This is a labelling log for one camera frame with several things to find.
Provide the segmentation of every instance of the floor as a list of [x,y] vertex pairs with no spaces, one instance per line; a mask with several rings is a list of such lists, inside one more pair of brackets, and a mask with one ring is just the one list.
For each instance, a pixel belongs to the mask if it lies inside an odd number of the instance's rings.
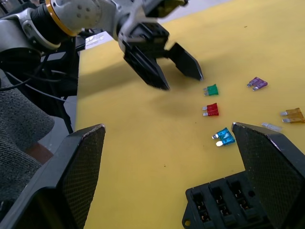
[[[181,7],[173,12],[169,17],[159,20],[160,23],[174,20],[185,15],[202,11],[209,7],[215,6],[217,4],[226,2],[228,0],[189,0],[187,7]],[[69,97],[67,102],[65,102],[65,108],[68,115],[71,118],[72,127],[74,128],[75,118],[76,118],[76,104],[77,97]],[[55,126],[53,130],[45,136],[40,143],[47,147],[51,152],[55,153],[62,140],[69,134],[65,123],[62,119],[55,117]]]

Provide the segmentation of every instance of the robotic arm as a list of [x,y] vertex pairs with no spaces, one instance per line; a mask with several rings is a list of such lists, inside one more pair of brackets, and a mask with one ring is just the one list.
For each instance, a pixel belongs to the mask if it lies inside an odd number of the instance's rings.
[[203,79],[198,62],[177,43],[164,50],[169,33],[158,18],[188,0],[46,0],[38,8],[0,20],[0,68],[30,69],[44,53],[85,29],[103,29],[118,41],[124,59],[149,85],[168,90],[156,62],[170,58],[186,76]]

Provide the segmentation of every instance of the yellow table surface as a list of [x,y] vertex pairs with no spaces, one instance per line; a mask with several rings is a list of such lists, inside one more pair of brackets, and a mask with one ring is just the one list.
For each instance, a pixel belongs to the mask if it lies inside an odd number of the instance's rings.
[[[303,124],[281,111],[305,112],[305,1],[233,0],[164,27],[200,63],[204,81],[159,64],[171,91],[147,86],[112,41],[81,53],[77,129],[106,125],[98,185],[86,229],[181,229],[188,188],[244,170],[237,144],[211,136],[232,122],[283,127],[305,152]],[[252,92],[260,77],[269,85]],[[219,96],[203,96],[216,83]],[[219,117],[202,107],[218,103]]]

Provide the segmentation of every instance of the metal prong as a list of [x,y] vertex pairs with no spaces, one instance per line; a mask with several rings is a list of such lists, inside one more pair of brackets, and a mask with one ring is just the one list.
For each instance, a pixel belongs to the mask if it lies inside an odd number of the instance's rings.
[[219,137],[218,134],[215,134],[212,136],[212,139],[217,139],[218,137]]
[[284,118],[283,119],[283,123],[289,123],[290,122],[290,119],[289,118]]
[[222,145],[223,145],[223,142],[222,142],[222,141],[216,142],[216,145],[217,145],[217,146],[222,146]]

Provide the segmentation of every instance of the red fuse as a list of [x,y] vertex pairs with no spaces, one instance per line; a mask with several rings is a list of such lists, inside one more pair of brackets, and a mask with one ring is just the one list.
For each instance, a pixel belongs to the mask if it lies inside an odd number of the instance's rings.
[[219,115],[217,104],[211,104],[211,105],[204,106],[202,108],[202,110],[207,111],[203,114],[204,116],[218,116]]

